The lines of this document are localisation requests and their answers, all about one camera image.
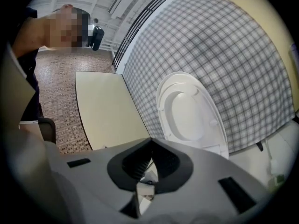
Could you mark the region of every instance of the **dark clothing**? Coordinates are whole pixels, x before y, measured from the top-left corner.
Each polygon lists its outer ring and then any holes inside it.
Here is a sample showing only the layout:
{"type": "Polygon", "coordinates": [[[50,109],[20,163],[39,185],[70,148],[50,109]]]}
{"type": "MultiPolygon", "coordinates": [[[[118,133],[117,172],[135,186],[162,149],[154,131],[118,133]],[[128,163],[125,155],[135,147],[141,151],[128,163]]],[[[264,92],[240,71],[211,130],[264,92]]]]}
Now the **dark clothing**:
{"type": "MultiPolygon", "coordinates": [[[[24,9],[23,15],[18,20],[17,27],[13,33],[13,35],[10,38],[10,44],[13,45],[18,32],[20,31],[24,21],[29,18],[37,18],[37,11],[33,10],[29,7],[24,9]]],[[[32,86],[32,88],[36,91],[32,99],[30,100],[29,104],[26,107],[25,112],[23,113],[21,121],[30,121],[30,120],[37,120],[37,118],[40,116],[39,111],[39,87],[38,87],[38,81],[36,79],[36,76],[34,74],[34,69],[36,67],[36,55],[37,55],[38,49],[34,50],[32,52],[29,52],[21,57],[18,58],[19,64],[26,73],[27,77],[26,80],[28,83],[32,86]]]]}

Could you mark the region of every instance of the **gray checkered wallpaper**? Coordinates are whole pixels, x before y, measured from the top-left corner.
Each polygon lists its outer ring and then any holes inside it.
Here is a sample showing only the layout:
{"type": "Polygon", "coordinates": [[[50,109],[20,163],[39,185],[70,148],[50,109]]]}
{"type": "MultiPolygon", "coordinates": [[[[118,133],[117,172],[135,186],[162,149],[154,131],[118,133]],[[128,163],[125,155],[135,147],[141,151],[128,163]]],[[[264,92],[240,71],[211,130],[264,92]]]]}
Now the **gray checkered wallpaper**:
{"type": "Polygon", "coordinates": [[[138,38],[123,76],[151,137],[164,138],[156,91],[175,71],[190,73],[208,90],[230,152],[261,141],[295,116],[278,51],[229,0],[174,0],[138,38]]]}

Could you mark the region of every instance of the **brown patterned floor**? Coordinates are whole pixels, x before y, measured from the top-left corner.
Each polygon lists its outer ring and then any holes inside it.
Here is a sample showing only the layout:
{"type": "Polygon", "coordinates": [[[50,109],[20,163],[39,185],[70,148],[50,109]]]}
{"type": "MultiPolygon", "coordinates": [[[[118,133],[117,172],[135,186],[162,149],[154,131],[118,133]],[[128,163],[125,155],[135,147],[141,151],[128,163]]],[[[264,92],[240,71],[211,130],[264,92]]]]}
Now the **brown patterned floor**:
{"type": "Polygon", "coordinates": [[[108,51],[42,51],[36,57],[35,74],[45,117],[56,124],[56,144],[63,154],[91,150],[83,131],[75,91],[76,71],[114,73],[108,51]]]}

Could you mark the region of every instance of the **white toilet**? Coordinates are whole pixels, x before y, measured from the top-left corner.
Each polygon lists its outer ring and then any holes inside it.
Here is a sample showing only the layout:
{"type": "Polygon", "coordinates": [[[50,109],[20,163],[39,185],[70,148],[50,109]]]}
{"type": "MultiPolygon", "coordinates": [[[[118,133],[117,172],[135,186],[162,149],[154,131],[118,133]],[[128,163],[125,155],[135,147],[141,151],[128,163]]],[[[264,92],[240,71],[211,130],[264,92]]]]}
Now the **white toilet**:
{"type": "Polygon", "coordinates": [[[203,84],[185,72],[166,76],[157,89],[157,108],[165,139],[228,159],[220,114],[203,84]]]}

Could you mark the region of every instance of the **railing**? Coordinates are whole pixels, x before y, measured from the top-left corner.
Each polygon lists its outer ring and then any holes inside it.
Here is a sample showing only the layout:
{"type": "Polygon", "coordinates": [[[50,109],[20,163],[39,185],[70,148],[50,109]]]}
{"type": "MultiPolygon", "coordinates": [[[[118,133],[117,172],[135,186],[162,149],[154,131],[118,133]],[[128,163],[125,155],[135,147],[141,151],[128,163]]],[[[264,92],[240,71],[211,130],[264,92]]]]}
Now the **railing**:
{"type": "Polygon", "coordinates": [[[121,62],[121,59],[125,54],[129,44],[132,42],[133,38],[137,34],[138,30],[141,28],[144,22],[149,18],[149,16],[152,15],[152,13],[165,1],[166,0],[152,0],[138,15],[136,20],[131,25],[129,31],[125,35],[124,39],[122,40],[121,45],[119,46],[117,53],[113,59],[112,65],[114,65],[116,69],[119,63],[121,62]]]}

